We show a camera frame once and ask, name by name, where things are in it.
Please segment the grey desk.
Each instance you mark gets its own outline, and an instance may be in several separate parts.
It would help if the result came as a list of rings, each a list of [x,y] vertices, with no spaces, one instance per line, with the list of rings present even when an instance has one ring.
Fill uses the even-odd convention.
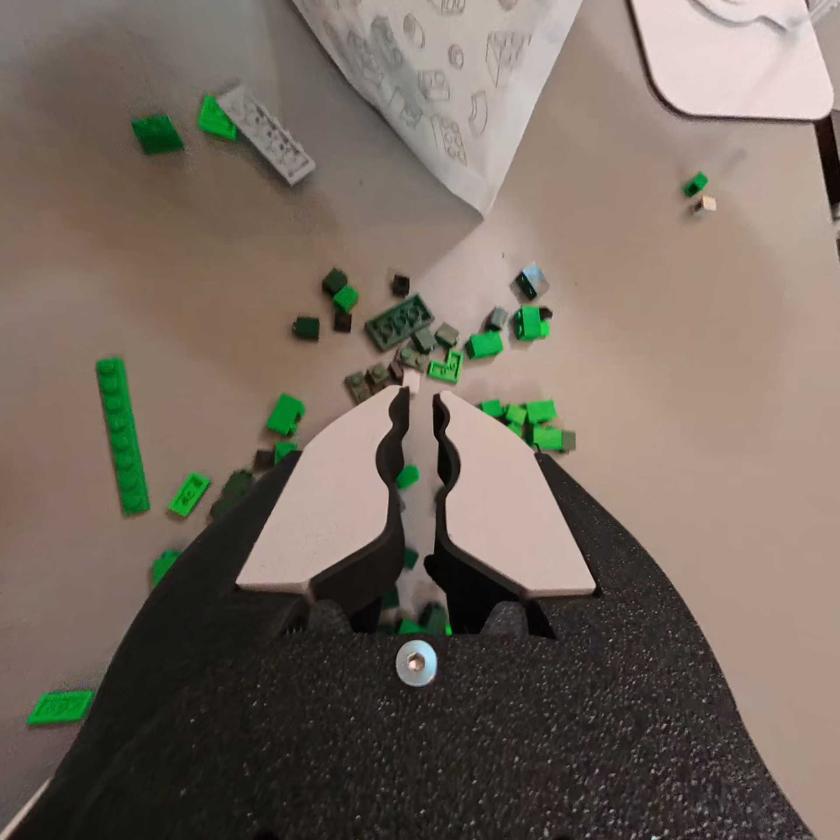
[[[487,217],[347,85],[289,2],[2,2],[2,827],[282,392],[306,444],[378,354],[406,273],[478,331],[536,263],[548,339],[465,368],[472,402],[551,398],[563,467],[650,552],[773,776],[838,838],[838,257],[809,124],[696,122],[642,68],[625,2],[584,2]],[[288,185],[204,94],[247,88],[316,171]],[[131,120],[170,116],[181,152]],[[693,217],[697,172],[717,211]],[[340,299],[323,288],[339,269]],[[150,509],[122,514],[96,376],[128,376]],[[211,486],[167,506],[191,472]]]

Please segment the green wedge plate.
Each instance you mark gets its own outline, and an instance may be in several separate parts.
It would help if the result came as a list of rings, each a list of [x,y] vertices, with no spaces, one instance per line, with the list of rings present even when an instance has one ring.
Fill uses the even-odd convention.
[[[235,142],[238,127],[210,94],[204,94],[197,116],[197,127],[221,140]]]

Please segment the green flat brick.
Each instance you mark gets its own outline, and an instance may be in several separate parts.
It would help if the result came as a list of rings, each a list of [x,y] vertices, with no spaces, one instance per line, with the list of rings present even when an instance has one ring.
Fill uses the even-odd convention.
[[[155,156],[181,152],[185,149],[169,115],[156,113],[131,120],[131,128],[143,154]]]

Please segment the pile of small green bricks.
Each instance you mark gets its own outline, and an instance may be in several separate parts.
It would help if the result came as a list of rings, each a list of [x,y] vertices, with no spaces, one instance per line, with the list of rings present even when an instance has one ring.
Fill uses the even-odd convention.
[[[344,295],[344,292],[346,291],[349,295],[350,287],[344,282],[344,286],[339,289],[339,286],[333,283],[334,280],[338,283],[338,280],[346,281],[347,277],[339,269],[333,269],[325,277],[322,283],[323,288],[326,291],[335,291],[341,300],[346,298],[349,301],[350,298]],[[386,369],[380,364],[379,367],[368,371],[367,380],[364,380],[362,373],[353,374],[347,379],[348,387],[355,395],[354,399],[361,403],[365,398],[373,395],[375,387],[393,384],[392,380],[394,382],[399,380],[407,386],[403,381],[406,371],[427,375],[438,382],[456,385],[463,371],[465,358],[472,361],[491,359],[504,350],[501,331],[508,321],[513,324],[516,339],[519,341],[532,342],[548,338],[552,318],[551,310],[530,305],[548,288],[543,273],[536,264],[530,264],[519,272],[514,282],[514,285],[524,294],[528,305],[523,304],[510,317],[503,308],[494,308],[486,320],[486,328],[471,334],[461,350],[456,348],[459,333],[450,324],[442,323],[434,335],[429,332],[432,324],[418,330],[409,339],[392,348],[396,348],[396,357],[390,368]],[[408,276],[394,274],[392,291],[401,300],[408,298],[410,291]],[[434,352],[438,345],[445,350],[444,360],[430,360],[428,355]],[[532,447],[558,452],[571,452],[575,448],[574,432],[550,425],[550,422],[558,416],[553,400],[528,402],[522,405],[515,403],[502,405],[499,400],[484,401],[479,408],[489,417],[501,420]],[[253,467],[258,473],[266,472],[294,452],[297,452],[295,444],[280,441],[273,449],[258,450]],[[253,470],[234,471],[224,484],[220,498],[213,505],[211,519],[215,521],[243,500],[253,483]],[[177,549],[168,549],[154,560],[150,578],[153,587],[160,583],[181,553]]]

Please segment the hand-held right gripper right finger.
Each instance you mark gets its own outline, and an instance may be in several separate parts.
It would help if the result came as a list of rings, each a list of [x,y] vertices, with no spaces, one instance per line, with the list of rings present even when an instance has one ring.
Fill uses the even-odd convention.
[[[524,632],[551,637],[541,600],[590,599],[595,577],[534,451],[451,391],[433,399],[434,551],[426,572],[445,593],[455,635],[477,635],[499,604]]]

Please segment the white rounded tray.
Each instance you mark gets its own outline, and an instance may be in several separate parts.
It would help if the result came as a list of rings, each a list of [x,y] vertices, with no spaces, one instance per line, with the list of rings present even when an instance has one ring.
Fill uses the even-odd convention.
[[[835,92],[815,32],[836,2],[631,1],[657,94],[695,118],[813,122]]]

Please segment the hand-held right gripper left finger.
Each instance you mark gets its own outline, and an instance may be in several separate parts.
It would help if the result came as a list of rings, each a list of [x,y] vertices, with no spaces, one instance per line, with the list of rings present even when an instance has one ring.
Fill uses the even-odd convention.
[[[266,483],[285,483],[235,578],[240,600],[330,604],[355,632],[378,632],[403,567],[396,477],[410,395],[389,385],[328,425]]]

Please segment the white printed paper bag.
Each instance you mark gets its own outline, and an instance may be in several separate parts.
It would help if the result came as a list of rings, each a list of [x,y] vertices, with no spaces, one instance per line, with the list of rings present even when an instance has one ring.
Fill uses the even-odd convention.
[[[345,80],[485,217],[582,1],[295,1]]]

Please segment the dark green studded plate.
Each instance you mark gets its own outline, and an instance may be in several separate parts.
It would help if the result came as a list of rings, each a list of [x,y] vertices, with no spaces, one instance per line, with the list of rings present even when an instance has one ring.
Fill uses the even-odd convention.
[[[364,332],[384,352],[431,325],[434,315],[420,295],[408,297],[364,324]]]

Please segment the green rectangular plate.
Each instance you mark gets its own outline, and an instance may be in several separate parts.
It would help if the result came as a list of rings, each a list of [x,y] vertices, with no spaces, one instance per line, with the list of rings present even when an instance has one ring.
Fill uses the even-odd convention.
[[[37,699],[25,725],[29,728],[40,728],[84,721],[96,694],[92,689],[46,692]]]

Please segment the long green plate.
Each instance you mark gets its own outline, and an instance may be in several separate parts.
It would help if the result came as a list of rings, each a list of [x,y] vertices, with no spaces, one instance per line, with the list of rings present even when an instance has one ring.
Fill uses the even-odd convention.
[[[151,503],[123,360],[98,360],[96,376],[122,514],[139,515]]]

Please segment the small green two-stud plate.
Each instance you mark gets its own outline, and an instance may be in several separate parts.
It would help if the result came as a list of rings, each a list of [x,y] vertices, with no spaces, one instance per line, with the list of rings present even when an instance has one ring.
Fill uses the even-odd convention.
[[[178,518],[189,517],[211,484],[209,477],[197,472],[189,473],[169,502],[167,512]]]

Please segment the grey studded plate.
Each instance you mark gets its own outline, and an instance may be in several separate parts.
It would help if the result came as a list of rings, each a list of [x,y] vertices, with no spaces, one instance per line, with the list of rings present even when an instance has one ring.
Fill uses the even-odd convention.
[[[216,102],[289,186],[297,185],[316,171],[311,156],[246,87],[233,87]]]

